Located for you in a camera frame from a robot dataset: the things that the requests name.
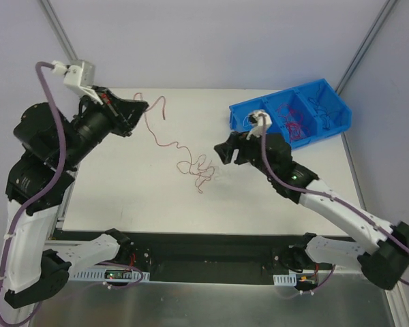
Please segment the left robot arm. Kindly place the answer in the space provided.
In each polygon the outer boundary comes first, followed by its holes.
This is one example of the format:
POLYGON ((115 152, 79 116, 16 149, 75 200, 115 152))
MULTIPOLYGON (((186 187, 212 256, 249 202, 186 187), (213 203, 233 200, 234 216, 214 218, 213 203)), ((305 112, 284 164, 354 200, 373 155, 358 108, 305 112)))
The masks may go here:
POLYGON ((0 261, 0 288, 6 303, 15 309, 53 297, 71 276, 100 262, 122 265, 131 260, 131 241, 116 229, 71 249, 44 246, 79 163, 109 134, 131 136, 149 107, 142 100, 121 99, 104 87, 96 87, 95 92, 99 102, 81 97, 78 113, 61 122, 65 163, 60 174, 59 137, 49 104, 26 109, 14 128, 25 151, 10 170, 5 189, 10 246, 6 259, 0 261))

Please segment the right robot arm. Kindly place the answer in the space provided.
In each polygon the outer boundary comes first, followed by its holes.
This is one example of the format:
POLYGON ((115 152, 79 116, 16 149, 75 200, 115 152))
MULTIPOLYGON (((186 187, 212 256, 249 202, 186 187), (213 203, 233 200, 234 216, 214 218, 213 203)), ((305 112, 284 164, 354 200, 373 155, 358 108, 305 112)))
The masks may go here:
POLYGON ((315 263, 347 266, 383 290, 401 281, 409 267, 409 225, 393 225, 341 199, 317 174, 293 160, 281 134, 234 131, 214 149, 223 164, 251 164, 279 195, 318 213, 352 238, 348 242, 305 234, 305 244, 288 250, 299 269, 315 263))

